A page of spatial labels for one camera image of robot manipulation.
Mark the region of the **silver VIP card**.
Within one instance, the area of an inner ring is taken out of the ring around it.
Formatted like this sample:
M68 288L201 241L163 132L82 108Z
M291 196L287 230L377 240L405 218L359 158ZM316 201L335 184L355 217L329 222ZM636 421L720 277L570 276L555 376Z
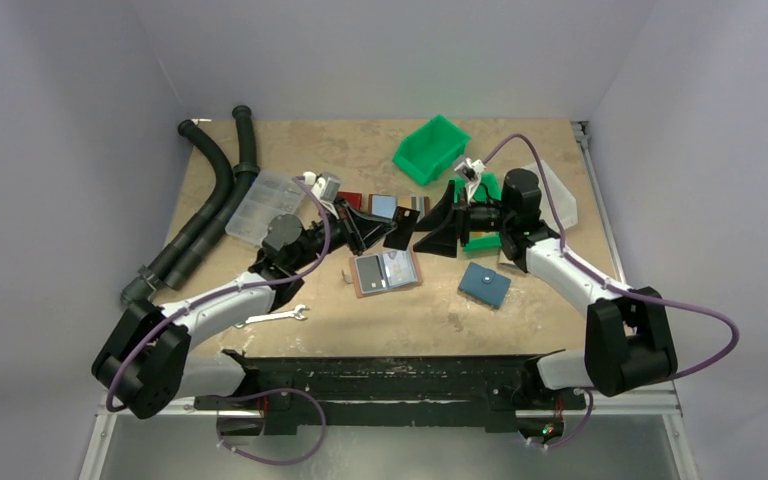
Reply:
M409 252L400 250L384 252L382 262L388 285L391 288L418 282L418 274Z

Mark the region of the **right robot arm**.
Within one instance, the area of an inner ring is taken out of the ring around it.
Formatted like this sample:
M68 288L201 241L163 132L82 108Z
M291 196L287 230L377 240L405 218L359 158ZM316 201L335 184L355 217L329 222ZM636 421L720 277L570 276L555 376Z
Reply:
M586 321L583 348L545 354L525 367L524 392L590 388L611 397L676 373L660 294L650 287L616 285L563 246L560 234L540 217L542 193L534 172L509 171L498 200L469 202L465 196L455 182L448 183L417 226L425 235L415 251L454 258L471 233L496 233L508 260L552 287Z

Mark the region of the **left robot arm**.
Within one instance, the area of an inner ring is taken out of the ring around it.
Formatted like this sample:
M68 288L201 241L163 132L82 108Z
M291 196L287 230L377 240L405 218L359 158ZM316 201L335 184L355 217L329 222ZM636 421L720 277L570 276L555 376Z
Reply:
M417 219L398 207L389 217L354 209L343 199L318 207L309 226L293 214L270 221L254 263L228 283L186 300L156 305L137 300L128 306L91 366L107 389L111 412L128 410L147 419L181 397L229 396L246 376L226 353L199 365L192 350L236 326L280 319L311 274L332 252L346 247L363 254L379 242L406 249Z

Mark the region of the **pink leather card holder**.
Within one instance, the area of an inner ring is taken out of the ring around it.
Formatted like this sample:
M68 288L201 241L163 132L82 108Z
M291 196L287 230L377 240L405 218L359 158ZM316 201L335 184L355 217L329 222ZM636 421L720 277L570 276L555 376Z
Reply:
M382 254L384 252L387 252L387 251L391 251L391 250L386 250L386 251L382 251L382 252L375 253L375 254L366 254L366 255L362 255L362 256L377 255L379 257L380 261L381 261L382 268L383 268L383 271L384 271L384 266L383 266L383 262L382 262ZM413 288L413 287L419 286L419 285L421 285L424 282L424 280L423 280L423 275L422 275L422 272L421 272L421 268L420 268L418 259L416 257L416 254L413 251L411 251L411 250L406 250L406 251L409 252L411 254L412 258L413 258L413 262L414 262L414 265L415 265L415 268L416 268L416 271L417 271L417 274L418 274L418 282L417 283L410 284L410 285L404 285L404 286L398 287L398 288L391 288L388 285L388 281L387 281L387 278L386 278L386 284L387 284L387 289L386 290L384 290L382 292L374 293L374 294L362 295L361 292L360 292L358 275L357 275L357 270L356 270L356 266L355 266L356 258L357 257L362 257L362 256L353 256L353 257L351 257L349 259L348 267L341 271L342 280L343 280L343 282L345 284L350 285L350 286L353 287L353 289L355 291L355 295L356 295L357 298L370 297L370 296L374 296L374 295L380 295L380 294L388 293L388 292L391 292L391 291L397 291L397 290L401 290L401 289Z

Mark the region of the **black VIP card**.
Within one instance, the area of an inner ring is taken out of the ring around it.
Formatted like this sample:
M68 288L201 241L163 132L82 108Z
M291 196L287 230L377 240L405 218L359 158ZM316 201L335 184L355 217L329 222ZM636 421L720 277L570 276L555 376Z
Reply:
M386 276L377 255L357 257L355 266L362 295L374 294L387 289Z

